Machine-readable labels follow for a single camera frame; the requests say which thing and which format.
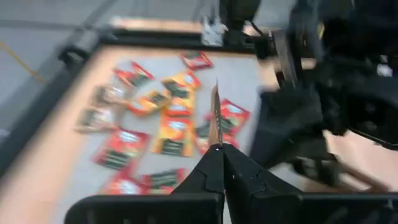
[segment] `yellow cable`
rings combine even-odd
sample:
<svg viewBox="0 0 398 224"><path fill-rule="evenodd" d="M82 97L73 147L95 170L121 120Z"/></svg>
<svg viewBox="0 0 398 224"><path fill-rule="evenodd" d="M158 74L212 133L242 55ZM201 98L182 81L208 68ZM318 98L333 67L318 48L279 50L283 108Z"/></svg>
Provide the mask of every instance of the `yellow cable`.
<svg viewBox="0 0 398 224"><path fill-rule="evenodd" d="M19 57L16 55L9 47L7 47L1 40L0 40L0 48L3 48L11 57L13 57L19 65L21 65L27 72L29 72L31 75L33 75L38 81L41 83L44 83L45 80L42 78L40 75L38 75L35 71L30 69Z"/></svg>

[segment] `gray floor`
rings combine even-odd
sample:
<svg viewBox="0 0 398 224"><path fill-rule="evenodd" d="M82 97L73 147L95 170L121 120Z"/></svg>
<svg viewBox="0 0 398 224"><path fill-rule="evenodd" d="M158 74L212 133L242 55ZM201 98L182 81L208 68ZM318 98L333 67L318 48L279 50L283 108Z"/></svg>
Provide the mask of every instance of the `gray floor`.
<svg viewBox="0 0 398 224"><path fill-rule="evenodd" d="M77 27L101 27L113 16L197 21L214 0L2 0L0 40L47 81L62 66L54 52ZM280 27L287 23L294 0L263 0L256 23ZM94 33L86 31L81 47ZM0 131L8 130L46 84L38 82L10 55L0 50Z"/></svg>

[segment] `table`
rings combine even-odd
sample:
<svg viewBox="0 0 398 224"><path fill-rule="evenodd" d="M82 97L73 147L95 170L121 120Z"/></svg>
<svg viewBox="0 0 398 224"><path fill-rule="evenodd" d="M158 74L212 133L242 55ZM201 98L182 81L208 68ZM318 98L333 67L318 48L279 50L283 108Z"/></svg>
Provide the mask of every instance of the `table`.
<svg viewBox="0 0 398 224"><path fill-rule="evenodd" d="M191 22L120 20L117 26L129 29L184 30L198 32L200 25ZM36 135L28 149L21 155L7 174L0 191L0 223L48 223L67 185L68 176L78 159L79 150L86 136L73 130L80 111L86 105L96 85L106 83L111 75L114 61L125 55L129 57L166 56L174 50L112 47L101 49L98 57L91 59L75 84L67 91ZM209 53L209 56L238 54ZM262 79L269 88L277 88L274 61L259 62ZM353 133L335 137L326 133L331 151L362 171L378 175L392 189L398 189L398 180L392 177L398 170L398 154L374 146L371 141Z"/></svg>

